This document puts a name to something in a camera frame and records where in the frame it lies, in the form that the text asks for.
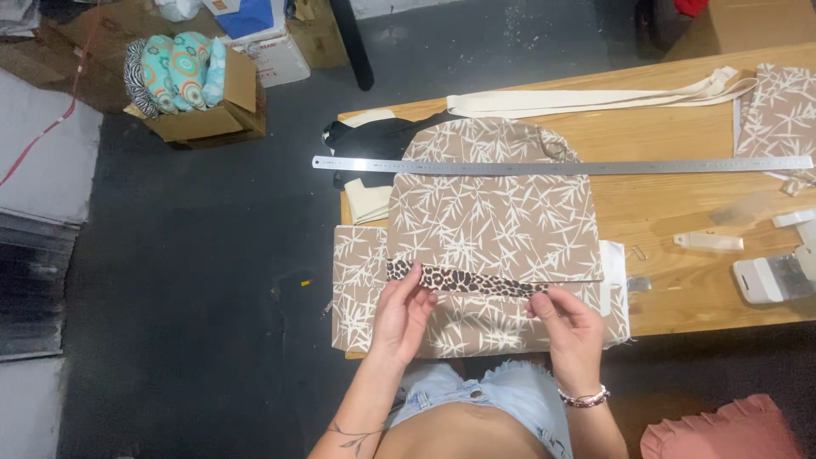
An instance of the wooden table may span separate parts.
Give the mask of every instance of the wooden table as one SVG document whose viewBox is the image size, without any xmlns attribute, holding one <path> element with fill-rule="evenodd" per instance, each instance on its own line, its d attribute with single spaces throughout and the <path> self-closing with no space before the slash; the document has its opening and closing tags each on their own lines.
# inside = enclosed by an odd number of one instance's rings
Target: wooden table
<svg viewBox="0 0 816 459">
<path fill-rule="evenodd" d="M 667 90 L 697 82 L 729 65 L 756 69 L 759 63 L 816 70 L 816 43 L 710 56 L 566 78 L 510 89 Z M 445 99 L 387 107 L 399 118 L 419 120 L 446 108 Z M 343 120 L 360 112 L 341 114 Z M 709 107 L 619 109 L 557 114 L 527 121 L 564 136 L 585 162 L 708 159 L 733 156 L 731 103 Z M 650 276 L 652 290 L 629 295 L 633 336 L 698 332 L 816 319 L 816 301 L 750 305 L 738 291 L 730 266 L 739 260 L 791 253 L 801 245 L 793 227 L 775 229 L 770 217 L 816 207 L 816 189 L 796 198 L 778 191 L 782 181 L 761 172 L 654 176 L 594 176 L 601 239 L 627 247 L 627 273 Z M 708 215 L 734 200 L 758 193 L 769 209 L 746 225 L 718 226 Z M 341 194 L 342 223 L 351 211 Z M 368 225 L 387 226 L 387 221 Z M 720 254 L 683 250 L 672 236 L 689 231 L 741 236 L 745 252 Z M 647 256 L 640 260 L 631 247 Z"/>
</svg>

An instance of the frayed denim shorts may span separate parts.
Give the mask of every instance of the frayed denim shorts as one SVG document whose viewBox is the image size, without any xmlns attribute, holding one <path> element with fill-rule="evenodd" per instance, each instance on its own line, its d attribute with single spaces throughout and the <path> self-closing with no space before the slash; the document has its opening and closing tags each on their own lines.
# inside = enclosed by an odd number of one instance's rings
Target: frayed denim shorts
<svg viewBox="0 0 816 459">
<path fill-rule="evenodd" d="M 394 427 L 445 403 L 498 408 L 515 417 L 557 459 L 572 459 L 566 410 L 546 369 L 526 361 L 502 363 L 481 381 L 463 380 L 447 363 L 414 362 L 397 389 L 385 422 Z"/>
</svg>

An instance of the beaded bracelet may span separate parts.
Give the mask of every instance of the beaded bracelet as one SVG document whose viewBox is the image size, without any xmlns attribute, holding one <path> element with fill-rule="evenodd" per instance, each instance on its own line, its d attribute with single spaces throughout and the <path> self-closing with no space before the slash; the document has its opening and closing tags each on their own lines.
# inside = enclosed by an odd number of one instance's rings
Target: beaded bracelet
<svg viewBox="0 0 816 459">
<path fill-rule="evenodd" d="M 596 407 L 596 406 L 600 405 L 601 403 L 604 403 L 610 397 L 610 392 L 608 390 L 606 390 L 606 388 L 602 384 L 601 384 L 601 392 L 598 392 L 595 395 L 584 395 L 584 396 L 579 397 L 577 399 L 573 399 L 569 395 L 562 392 L 561 389 L 558 390 L 558 394 L 561 396 L 561 400 L 564 401 L 564 404 L 566 406 L 573 407 L 573 408 L 592 408 L 592 407 Z"/>
</svg>

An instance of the dark gray floor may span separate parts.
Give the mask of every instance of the dark gray floor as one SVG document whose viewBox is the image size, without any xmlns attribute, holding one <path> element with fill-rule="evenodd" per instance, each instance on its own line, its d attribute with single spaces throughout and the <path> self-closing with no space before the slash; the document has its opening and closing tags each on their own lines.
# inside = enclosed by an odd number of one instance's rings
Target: dark gray floor
<svg viewBox="0 0 816 459">
<path fill-rule="evenodd" d="M 60 456 L 304 457 L 357 366 L 322 318 L 339 195 L 309 166 L 326 152 L 321 129 L 350 110 L 647 64 L 633 1 L 596 3 L 463 0 L 363 20 L 374 88 L 357 90 L 348 68 L 271 88 L 264 140 L 175 152 L 134 118 L 105 117 L 67 288 Z M 639 363 L 655 343 L 641 341 L 613 354 L 609 386 L 807 394 L 791 410 L 812 425 L 814 354 L 798 351 L 812 335 L 693 362 Z"/>
</svg>

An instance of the leopard print fabric strip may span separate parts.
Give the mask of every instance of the leopard print fabric strip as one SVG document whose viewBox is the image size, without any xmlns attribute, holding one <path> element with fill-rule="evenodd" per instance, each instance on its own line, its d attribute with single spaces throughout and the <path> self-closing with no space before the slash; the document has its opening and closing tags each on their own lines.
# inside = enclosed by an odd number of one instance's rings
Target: leopard print fabric strip
<svg viewBox="0 0 816 459">
<path fill-rule="evenodd" d="M 412 265 L 413 263 L 409 261 L 388 260 L 386 265 L 388 279 L 402 280 L 408 275 Z M 530 298 L 536 292 L 547 293 L 548 287 L 546 283 L 520 283 L 497 276 L 446 270 L 436 266 L 424 265 L 422 271 L 419 285 L 443 292 L 478 292 L 485 295 Z"/>
</svg>

